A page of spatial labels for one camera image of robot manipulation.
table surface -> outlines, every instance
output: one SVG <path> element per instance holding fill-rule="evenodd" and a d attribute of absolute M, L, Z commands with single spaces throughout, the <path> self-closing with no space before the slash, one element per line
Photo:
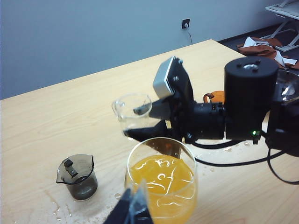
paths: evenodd
<path fill-rule="evenodd" d="M 115 195 L 124 191 L 127 157 L 137 143 L 122 136 L 111 103 L 130 92 L 157 100 L 152 82 L 159 65 L 173 55 L 184 60 L 198 102 L 205 93 L 223 90 L 225 64 L 242 57 L 208 40 L 2 100 L 2 223 L 103 223 L 117 203 Z M 267 155 L 264 140 L 220 150 L 190 149 L 218 163 Z M 75 201 L 63 184 L 56 184 L 58 166 L 73 154 L 94 156 L 99 188 L 86 201 Z M 273 167 L 284 178 L 296 178 L 296 161 L 284 155 L 274 159 Z M 188 224 L 298 223 L 299 187 L 279 181 L 265 162 L 237 168 L 198 164 L 198 178 L 198 204 Z"/>

drinking glass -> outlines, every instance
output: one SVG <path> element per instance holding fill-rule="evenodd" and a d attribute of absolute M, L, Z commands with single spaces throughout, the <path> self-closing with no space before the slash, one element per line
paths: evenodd
<path fill-rule="evenodd" d="M 155 224 L 183 224 L 197 202 L 197 169 L 192 152 L 170 138 L 140 142 L 131 151 L 125 187 L 138 189 L 145 180 L 148 208 Z"/>

white paper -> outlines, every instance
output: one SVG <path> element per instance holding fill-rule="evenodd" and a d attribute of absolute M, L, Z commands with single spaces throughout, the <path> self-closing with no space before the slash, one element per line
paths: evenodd
<path fill-rule="evenodd" d="M 245 43 L 243 45 L 244 48 L 246 47 L 254 47 L 258 45 L 269 45 L 267 41 L 254 41 L 250 36 L 246 38 Z"/>
<path fill-rule="evenodd" d="M 285 67 L 285 63 L 294 65 L 298 61 L 296 59 L 288 59 L 288 58 L 282 57 L 279 50 L 276 51 L 276 56 L 274 59 L 275 59 L 275 61 L 277 61 L 284 67 Z"/>
<path fill-rule="evenodd" d="M 285 58 L 285 57 L 283 59 L 284 59 L 284 63 L 288 63 L 288 64 L 292 64 L 292 65 L 296 64 L 297 61 L 298 61 L 296 59 L 288 59 L 288 58 Z"/>
<path fill-rule="evenodd" d="M 247 37 L 243 47 L 246 48 L 246 47 L 253 47 L 253 46 L 256 46 L 256 42 L 252 40 L 250 37 Z"/>
<path fill-rule="evenodd" d="M 284 60 L 283 60 L 283 57 L 281 56 L 279 50 L 276 51 L 276 56 L 275 56 L 275 61 L 277 61 L 278 63 L 280 63 L 282 66 L 285 67 L 285 63 L 284 63 Z"/>

orange liquid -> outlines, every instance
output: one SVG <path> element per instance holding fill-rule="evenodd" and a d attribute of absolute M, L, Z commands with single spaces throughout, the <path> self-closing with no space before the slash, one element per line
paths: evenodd
<path fill-rule="evenodd" d="M 193 172 L 183 160 L 154 155 L 130 169 L 136 183 L 145 179 L 149 211 L 155 224 L 182 224 L 196 205 L 197 188 Z"/>

power cord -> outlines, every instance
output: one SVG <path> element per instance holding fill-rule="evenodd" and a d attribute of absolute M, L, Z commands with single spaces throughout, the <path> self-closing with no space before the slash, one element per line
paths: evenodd
<path fill-rule="evenodd" d="M 261 131 L 261 135 L 266 138 L 266 133 L 264 131 Z M 228 147 L 228 146 L 232 146 L 232 145 L 236 145 L 241 141 L 237 141 L 237 140 L 231 140 L 225 143 L 221 143 L 221 144 L 216 144 L 216 145 L 202 145 L 196 142 L 193 142 L 192 145 L 200 147 L 200 148 L 204 148 L 204 149 L 220 149 L 220 148 L 224 148 L 224 147 Z M 284 179 L 282 179 L 273 169 L 272 165 L 271 165 L 271 159 L 274 159 L 276 157 L 281 156 L 282 154 L 285 154 L 286 151 L 281 151 L 279 153 L 276 153 L 274 155 L 271 155 L 271 148 L 269 148 L 268 151 L 268 155 L 267 157 L 258 159 L 258 160 L 252 160 L 252 161 L 246 161 L 246 162 L 237 162 L 237 163 L 226 163 L 226 164 L 219 164 L 219 163 L 212 163 L 212 162 L 207 162 L 207 161 L 203 161 L 198 159 L 197 157 L 195 157 L 196 162 L 205 164 L 205 165 L 209 165 L 209 166 L 214 166 L 214 167 L 237 167 L 237 166 L 246 166 L 246 165 L 251 165 L 251 164 L 256 164 L 256 163 L 260 163 L 260 162 L 265 162 L 267 161 L 268 166 L 271 170 L 271 172 L 281 181 L 288 183 L 288 184 L 293 184 L 293 185 L 299 185 L 299 181 L 286 181 Z"/>
<path fill-rule="evenodd" d="M 191 34 L 190 34 L 189 31 L 188 31 L 188 28 L 189 28 L 188 23 L 185 23 L 184 26 L 185 26 L 185 28 L 186 28 L 186 30 L 187 30 L 187 33 L 188 33 L 189 36 L 190 36 L 191 44 L 193 44 Z"/>

